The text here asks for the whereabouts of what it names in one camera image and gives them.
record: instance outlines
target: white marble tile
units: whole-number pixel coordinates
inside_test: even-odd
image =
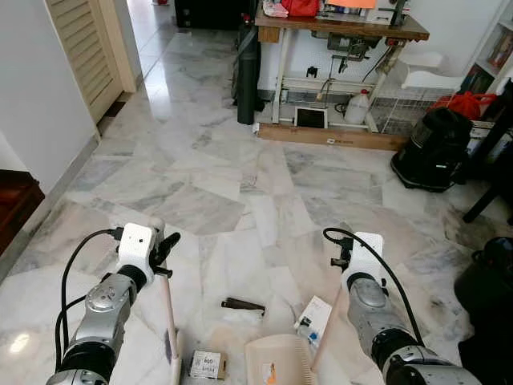
[[[134,148],[133,140],[105,138],[95,149],[95,156],[131,156]]]
[[[112,372],[111,383],[142,382],[164,352],[164,341],[133,314],[125,324],[123,349]]]
[[[274,199],[269,195],[250,197],[249,204],[262,247],[275,245],[278,239],[278,213]]]
[[[383,206],[398,213],[424,214],[429,195],[429,192],[418,188],[404,187],[396,176],[382,185]]]
[[[117,172],[127,163],[126,159],[91,158],[77,175],[71,188],[79,191],[91,191]]]
[[[503,202],[467,225],[460,218],[485,184],[436,195],[407,190],[390,168],[392,152],[254,137],[230,105],[236,34],[176,33],[167,7],[142,0],[129,6],[138,46],[155,54],[140,56],[149,73],[0,285],[0,382],[44,383],[51,374],[59,278],[82,238],[129,221],[145,225],[151,216],[166,221],[166,234],[182,234],[168,259],[176,323],[185,337],[182,383],[203,383],[187,376],[195,349],[227,353],[224,384],[247,383],[245,343],[293,333],[313,295],[333,302],[340,270],[329,261],[340,250],[323,238],[326,226],[383,236],[384,258],[410,296],[426,343],[458,362],[457,343],[471,327],[452,286],[474,249],[511,235]],[[115,245],[99,237],[86,246],[71,271],[70,298],[113,271]],[[227,296],[265,305],[266,315],[220,308]],[[348,305],[344,294],[319,383],[382,385],[349,324]],[[141,291],[132,309],[112,382],[168,383],[161,285]],[[72,327],[81,312],[70,312]],[[10,346],[22,333],[29,342],[13,355]]]
[[[278,142],[268,142],[256,160],[254,186],[271,195],[282,195],[293,191],[283,148]]]
[[[60,278],[63,271],[64,264],[57,264],[7,277],[0,286],[3,308],[0,331],[41,327],[52,330],[60,311]],[[97,283],[97,277],[72,270],[68,277],[67,297],[80,297]],[[68,311],[68,319],[70,322],[77,321],[83,313],[84,308],[76,306]]]
[[[98,229],[112,227],[107,215],[73,202],[63,201],[28,245],[14,267],[14,272],[38,267],[66,263],[84,237]],[[93,274],[96,268],[115,248],[108,235],[96,237],[88,242],[76,258],[73,268]]]
[[[233,231],[244,205],[201,188],[185,185],[152,213],[197,235]]]

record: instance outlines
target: wooden tabletop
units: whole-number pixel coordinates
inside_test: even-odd
[[[360,36],[384,36],[387,38],[407,40],[427,40],[430,33],[424,29],[414,18],[406,16],[402,26],[387,26],[383,24],[370,24],[367,22],[336,22],[333,20],[319,20],[290,16],[288,18],[270,18],[264,14],[261,4],[258,6],[255,24],[257,26],[271,26],[276,28],[291,28],[295,30],[321,30],[334,34],[351,34]]]

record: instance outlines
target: wooden louvered door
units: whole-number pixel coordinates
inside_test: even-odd
[[[46,0],[94,121],[123,91],[99,0]]]

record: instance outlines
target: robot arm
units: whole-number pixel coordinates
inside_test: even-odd
[[[164,240],[164,223],[153,227],[127,224],[119,243],[119,270],[86,296],[86,313],[57,373],[46,385],[107,385],[123,344],[124,324],[137,294],[153,282],[178,233]]]
[[[349,320],[357,329],[363,351],[378,365],[386,385],[480,384],[469,371],[420,346],[374,278],[355,275],[348,280]]]
[[[356,235],[381,254],[381,236]],[[378,283],[381,266],[367,249],[357,241],[354,247],[347,247],[352,243],[347,238],[335,243],[346,246],[341,259],[333,260],[332,264],[343,269],[341,284],[349,291],[349,321],[357,330],[364,353],[378,365],[386,385],[480,384],[469,371],[441,359],[410,334],[395,314],[388,292]]]

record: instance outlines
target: dustpan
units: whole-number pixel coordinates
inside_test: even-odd
[[[317,385],[309,345],[295,334],[257,339],[245,354],[248,385]]]

